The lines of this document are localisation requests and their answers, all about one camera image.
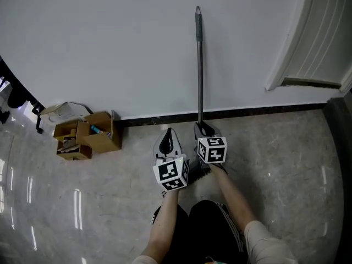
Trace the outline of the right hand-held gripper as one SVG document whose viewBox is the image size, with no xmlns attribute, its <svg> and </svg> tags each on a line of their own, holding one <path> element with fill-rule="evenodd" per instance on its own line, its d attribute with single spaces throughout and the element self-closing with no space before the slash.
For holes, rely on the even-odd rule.
<svg viewBox="0 0 352 264">
<path fill-rule="evenodd" d="M 221 131 L 212 124 L 198 122 L 194 124 L 197 155 L 204 164 L 224 163 L 227 155 L 227 140 L 221 137 Z"/>
</svg>

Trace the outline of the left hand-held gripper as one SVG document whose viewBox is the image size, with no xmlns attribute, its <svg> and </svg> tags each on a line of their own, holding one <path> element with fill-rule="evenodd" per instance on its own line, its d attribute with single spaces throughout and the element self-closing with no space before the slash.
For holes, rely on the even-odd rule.
<svg viewBox="0 0 352 264">
<path fill-rule="evenodd" d="M 158 184 L 166 192 L 184 188 L 188 184 L 189 164 L 187 156 L 182 154 L 182 147 L 173 128 L 166 129 L 153 147 L 156 165 L 153 171 Z"/>
</svg>

